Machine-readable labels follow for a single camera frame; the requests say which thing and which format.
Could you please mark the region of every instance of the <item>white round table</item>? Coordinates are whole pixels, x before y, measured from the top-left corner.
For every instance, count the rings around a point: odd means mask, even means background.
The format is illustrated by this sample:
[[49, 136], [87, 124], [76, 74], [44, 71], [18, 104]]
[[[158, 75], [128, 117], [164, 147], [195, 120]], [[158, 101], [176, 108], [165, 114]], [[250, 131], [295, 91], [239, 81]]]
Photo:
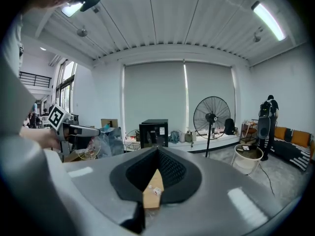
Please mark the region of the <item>white round table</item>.
[[251, 144], [238, 144], [234, 148], [234, 155], [231, 165], [245, 175], [252, 174], [256, 171], [260, 160], [264, 153], [258, 147], [250, 150], [237, 151], [238, 148], [243, 149], [243, 146], [251, 147]]

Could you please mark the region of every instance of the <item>roller blind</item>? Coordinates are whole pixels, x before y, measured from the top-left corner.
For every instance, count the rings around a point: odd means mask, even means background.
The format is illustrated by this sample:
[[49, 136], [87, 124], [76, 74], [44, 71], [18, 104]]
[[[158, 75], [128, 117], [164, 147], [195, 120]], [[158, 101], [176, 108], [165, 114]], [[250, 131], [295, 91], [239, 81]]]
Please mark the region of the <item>roller blind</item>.
[[125, 67], [126, 133], [147, 119], [168, 119], [168, 130], [185, 131], [186, 93], [183, 62]]
[[186, 62], [189, 92], [189, 129], [195, 130], [193, 114], [205, 98], [216, 96], [223, 99], [235, 120], [235, 92], [231, 68], [197, 62]]

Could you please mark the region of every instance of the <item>railing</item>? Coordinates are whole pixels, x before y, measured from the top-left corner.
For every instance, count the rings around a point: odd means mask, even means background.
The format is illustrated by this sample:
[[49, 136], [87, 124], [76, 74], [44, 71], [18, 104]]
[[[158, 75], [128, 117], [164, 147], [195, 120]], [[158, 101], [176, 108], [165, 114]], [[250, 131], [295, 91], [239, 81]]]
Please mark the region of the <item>railing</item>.
[[51, 80], [50, 77], [41, 76], [41, 75], [32, 74], [32, 73], [26, 73], [26, 72], [20, 72], [19, 78], [20, 78], [20, 81], [24, 85], [44, 87], [44, 88], [49, 88], [50, 80]]

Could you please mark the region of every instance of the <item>power cord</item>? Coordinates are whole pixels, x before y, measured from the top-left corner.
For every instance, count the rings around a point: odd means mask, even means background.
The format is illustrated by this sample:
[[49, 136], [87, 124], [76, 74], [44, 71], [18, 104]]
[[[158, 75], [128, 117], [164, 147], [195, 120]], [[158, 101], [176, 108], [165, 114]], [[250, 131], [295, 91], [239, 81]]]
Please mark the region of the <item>power cord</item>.
[[266, 176], [268, 177], [272, 194], [274, 194], [274, 190], [272, 189], [271, 180], [270, 180], [268, 174], [264, 171], [264, 169], [262, 168], [261, 164], [259, 164], [259, 166], [260, 166], [260, 168], [262, 169], [262, 171], [266, 174]]

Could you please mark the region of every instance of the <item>black backpack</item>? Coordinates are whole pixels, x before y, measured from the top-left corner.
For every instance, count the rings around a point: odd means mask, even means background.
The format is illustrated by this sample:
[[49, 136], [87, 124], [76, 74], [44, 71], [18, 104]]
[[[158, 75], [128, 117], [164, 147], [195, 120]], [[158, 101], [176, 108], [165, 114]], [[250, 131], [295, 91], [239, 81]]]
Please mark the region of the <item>black backpack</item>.
[[234, 124], [234, 121], [233, 119], [229, 118], [229, 119], [226, 119], [225, 120], [225, 123], [224, 123], [224, 133], [226, 135], [234, 135], [234, 132], [235, 132], [235, 124]]
[[275, 109], [272, 106], [271, 100], [266, 100], [260, 105], [259, 117], [271, 117], [275, 113]]

